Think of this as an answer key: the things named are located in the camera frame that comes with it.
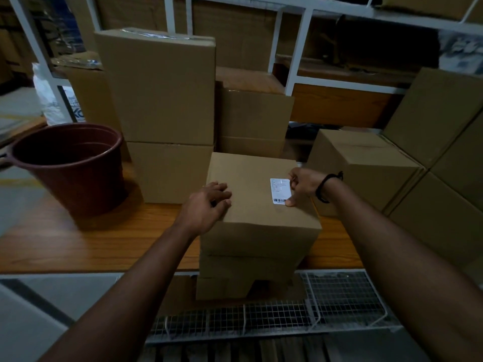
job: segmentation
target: hand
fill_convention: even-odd
[[[191,237],[207,233],[230,208],[231,192],[226,183],[211,182],[189,196],[174,224],[188,231]]]
[[[285,205],[293,207],[297,204],[297,200],[300,197],[315,195],[315,190],[325,177],[325,174],[315,170],[294,167],[288,173],[288,178],[290,179],[290,187],[295,193],[285,201]]]

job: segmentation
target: metal shelving unit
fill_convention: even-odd
[[[91,14],[94,29],[96,31],[102,29],[100,18],[96,10],[96,4],[94,0],[86,0]],[[388,86],[379,86],[371,84],[361,84],[355,82],[345,82],[336,81],[323,78],[310,78],[298,76],[297,72],[299,70],[300,60],[302,58],[302,51],[305,45],[305,39],[307,37],[307,31],[309,29],[309,24],[312,17],[317,17],[327,14],[335,15],[349,15],[355,17],[362,17],[380,21],[387,21],[392,23],[402,23],[407,25],[415,25],[428,27],[433,29],[450,30],[466,34],[474,34],[483,36],[483,25],[467,23],[467,19],[471,12],[473,11],[475,5],[479,0],[474,0],[473,3],[468,8],[465,16],[461,21],[451,21],[446,19],[425,17],[419,15],[403,14],[393,11],[384,11],[374,8],[372,6],[372,0],[369,0],[367,5],[356,5],[347,2],[337,1],[337,0],[209,0],[215,2],[222,2],[233,5],[240,5],[258,9],[272,10],[277,12],[277,17],[275,20],[275,27],[273,31],[273,41],[269,59],[268,72],[272,72],[273,64],[275,63],[275,52],[278,44],[278,37],[280,32],[281,20],[284,12],[301,14],[302,18],[300,21],[299,32],[297,35],[297,40],[295,43],[295,49],[292,56],[292,62],[290,64],[290,70],[287,79],[287,85],[285,89],[285,94],[288,96],[292,95],[294,84],[302,83],[308,85],[318,85],[318,86],[329,86],[335,88],[352,89],[352,90],[363,90],[372,91],[386,94],[404,94],[405,89],[393,88]],[[30,42],[32,49],[39,61],[40,67],[44,75],[47,77],[48,82],[54,91],[57,102],[60,105],[62,113],[67,117],[71,116],[71,109],[65,93],[63,91],[63,86],[70,86],[70,83],[65,78],[58,78],[52,75],[51,63],[48,54],[45,50],[44,45],[40,39],[39,33],[35,29],[32,16],[28,12],[24,5],[23,0],[10,0],[15,13],[24,29],[27,39]],[[168,32],[174,33],[174,7],[173,0],[164,0],[166,9],[166,22],[168,26]],[[189,34],[193,33],[193,18],[192,18],[192,0],[186,0],[186,19],[187,19],[187,30]]]
[[[147,343],[402,328],[364,269],[298,271],[305,300],[186,311],[158,318]]]

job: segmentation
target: person's left hand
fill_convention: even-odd
[[[226,188],[226,183],[211,182],[191,194],[174,224],[187,230],[191,237],[207,233],[231,206],[231,192]]]

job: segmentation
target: white plastic bag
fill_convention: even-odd
[[[45,79],[45,76],[42,74],[39,64],[34,63],[32,64],[32,66],[34,73],[33,85],[35,86],[35,90],[37,91],[40,104],[42,105],[42,112],[47,119],[47,124],[54,125],[62,123],[72,123],[72,119],[70,117],[64,117],[64,115],[60,111],[59,104],[57,103],[57,100],[54,96],[54,92],[50,88],[50,85]],[[74,90],[71,87],[64,86],[64,91],[67,98],[69,99],[70,106],[74,112],[77,121],[86,121],[79,106],[79,102],[75,97]]]

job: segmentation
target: white wire mesh rack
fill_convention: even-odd
[[[364,269],[299,271],[307,298],[158,318],[147,343],[393,329],[401,324]]]

